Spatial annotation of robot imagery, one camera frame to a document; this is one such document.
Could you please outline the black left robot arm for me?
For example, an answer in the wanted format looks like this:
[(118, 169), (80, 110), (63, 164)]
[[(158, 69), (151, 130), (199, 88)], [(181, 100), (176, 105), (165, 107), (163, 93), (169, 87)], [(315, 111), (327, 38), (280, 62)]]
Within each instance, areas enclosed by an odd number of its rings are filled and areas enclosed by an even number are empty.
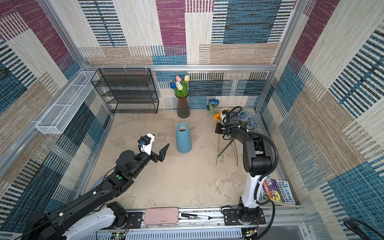
[(158, 155), (153, 152), (135, 154), (131, 150), (122, 152), (116, 161), (116, 167), (113, 168), (114, 172), (105, 177), (97, 187), (62, 208), (47, 214), (42, 211), (33, 214), (20, 239), (59, 240), (65, 231), (96, 207), (125, 192), (150, 161), (163, 162), (169, 146), (164, 146)]

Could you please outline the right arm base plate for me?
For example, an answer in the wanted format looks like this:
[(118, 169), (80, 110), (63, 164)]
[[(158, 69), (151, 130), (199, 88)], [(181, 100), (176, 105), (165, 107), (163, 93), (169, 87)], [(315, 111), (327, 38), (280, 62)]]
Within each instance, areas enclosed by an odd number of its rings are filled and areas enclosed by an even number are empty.
[(265, 214), (260, 207), (241, 210), (223, 208), (221, 212), (226, 226), (266, 224)]

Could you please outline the orange artificial carnation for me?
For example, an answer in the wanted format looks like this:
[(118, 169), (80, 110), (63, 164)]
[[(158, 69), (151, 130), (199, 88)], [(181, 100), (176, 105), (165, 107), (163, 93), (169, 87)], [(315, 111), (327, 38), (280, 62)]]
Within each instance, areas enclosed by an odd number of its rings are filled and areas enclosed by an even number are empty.
[[(217, 121), (218, 124), (221, 124), (222, 123), (221, 112), (215, 114), (214, 119)], [(219, 153), (220, 153), (220, 136), (218, 136), (218, 152), (217, 152), (217, 158), (216, 158), (215, 166), (218, 165)]]

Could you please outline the pale blue-white artificial tulip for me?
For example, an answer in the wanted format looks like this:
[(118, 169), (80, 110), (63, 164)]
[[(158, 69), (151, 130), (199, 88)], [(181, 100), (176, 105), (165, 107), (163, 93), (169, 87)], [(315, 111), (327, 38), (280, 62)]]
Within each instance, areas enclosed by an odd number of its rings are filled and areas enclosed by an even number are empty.
[(177, 89), (182, 91), (184, 89), (182, 82), (176, 82)]

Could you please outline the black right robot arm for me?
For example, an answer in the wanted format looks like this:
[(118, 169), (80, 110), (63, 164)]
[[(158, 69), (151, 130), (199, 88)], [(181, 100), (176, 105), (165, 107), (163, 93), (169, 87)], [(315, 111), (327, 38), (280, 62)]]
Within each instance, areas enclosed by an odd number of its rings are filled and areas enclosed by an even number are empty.
[(245, 126), (240, 118), (242, 111), (243, 108), (237, 106), (219, 113), (215, 133), (222, 135), (231, 143), (237, 140), (243, 145), (243, 167), (248, 175), (244, 193), (236, 210), (238, 222), (243, 225), (265, 224), (261, 207), (271, 204), (275, 214), (276, 205), (270, 198), (262, 200), (260, 194), (267, 176), (278, 165), (279, 154), (276, 145), (269, 137), (256, 132), (251, 126)]

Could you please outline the pink ribbed glass vase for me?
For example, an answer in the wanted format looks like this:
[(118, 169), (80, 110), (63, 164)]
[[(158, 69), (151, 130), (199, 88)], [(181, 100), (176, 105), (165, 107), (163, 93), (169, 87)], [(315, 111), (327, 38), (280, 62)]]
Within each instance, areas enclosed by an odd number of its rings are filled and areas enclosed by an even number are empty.
[(185, 97), (177, 97), (177, 114), (180, 118), (186, 119), (190, 116), (190, 107), (188, 102), (189, 92), (186, 93)]

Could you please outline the teal ceramic vase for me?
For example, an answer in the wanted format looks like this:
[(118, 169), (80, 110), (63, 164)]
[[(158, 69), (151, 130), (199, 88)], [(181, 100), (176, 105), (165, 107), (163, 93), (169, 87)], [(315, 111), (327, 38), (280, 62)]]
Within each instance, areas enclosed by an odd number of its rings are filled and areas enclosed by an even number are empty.
[(186, 154), (192, 149), (190, 128), (187, 123), (179, 123), (176, 127), (177, 150)]

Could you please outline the dark blue artificial rose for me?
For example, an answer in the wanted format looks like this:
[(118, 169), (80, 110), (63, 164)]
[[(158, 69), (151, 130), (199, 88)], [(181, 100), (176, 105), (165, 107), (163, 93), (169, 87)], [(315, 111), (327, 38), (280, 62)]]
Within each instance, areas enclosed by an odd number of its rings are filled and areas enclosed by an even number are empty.
[(209, 104), (207, 105), (207, 110), (211, 115), (216, 114), (216, 107), (219, 105), (220, 101), (217, 99), (209, 99)]

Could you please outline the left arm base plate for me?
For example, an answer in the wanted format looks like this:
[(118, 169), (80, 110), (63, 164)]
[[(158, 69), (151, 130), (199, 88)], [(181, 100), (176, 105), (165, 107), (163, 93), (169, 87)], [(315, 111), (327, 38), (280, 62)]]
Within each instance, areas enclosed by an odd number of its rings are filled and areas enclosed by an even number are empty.
[(126, 212), (118, 215), (112, 225), (113, 229), (139, 229), (143, 220), (142, 212)]

